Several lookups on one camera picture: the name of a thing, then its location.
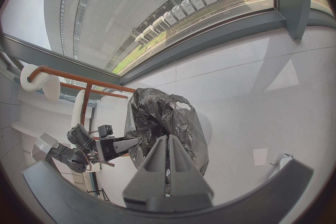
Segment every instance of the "beige cushion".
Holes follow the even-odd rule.
[[[72,110],[71,128],[75,127],[78,123],[81,122],[84,95],[85,90],[81,90],[76,96],[75,104],[73,105]]]
[[[23,67],[20,76],[21,87],[28,92],[33,92],[42,88],[45,96],[49,100],[57,100],[60,97],[61,92],[61,84],[58,76],[40,72],[32,82],[27,81],[27,77],[36,68],[37,66],[33,64],[28,64]]]

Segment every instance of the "robotic arm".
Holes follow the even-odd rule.
[[[77,124],[67,133],[69,142],[77,146],[74,149],[58,143],[56,139],[44,133],[35,142],[31,155],[36,161],[46,160],[57,171],[53,158],[65,163],[71,170],[83,173],[85,170],[90,171],[91,164],[95,163],[113,167],[114,164],[109,163],[110,160],[126,154],[130,147],[141,142],[140,138],[115,138],[112,136],[111,125],[99,126],[98,133],[99,140],[94,140],[81,123]]]

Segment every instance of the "road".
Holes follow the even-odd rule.
[[[190,34],[195,33],[201,29],[204,29],[205,27],[208,27],[209,25],[213,25],[213,24],[218,23],[219,21],[227,20],[229,18],[236,17],[242,14],[246,14],[246,13],[250,13],[250,12],[254,12],[254,11],[258,11],[262,9],[267,9],[271,7],[273,7],[273,0],[261,0],[261,1],[257,1],[254,3],[248,3],[242,6],[231,8],[229,10],[225,10],[215,15],[212,15],[211,17],[208,17],[202,21],[199,21],[189,26],[187,29],[184,29],[181,32],[169,37],[161,44],[149,49],[147,52],[142,54],[136,61],[132,62],[130,65],[124,68],[124,70],[122,70],[120,75],[124,75],[126,72],[133,69],[140,63],[144,62],[146,59],[148,59],[152,55],[175,44],[177,41],[189,36]]]

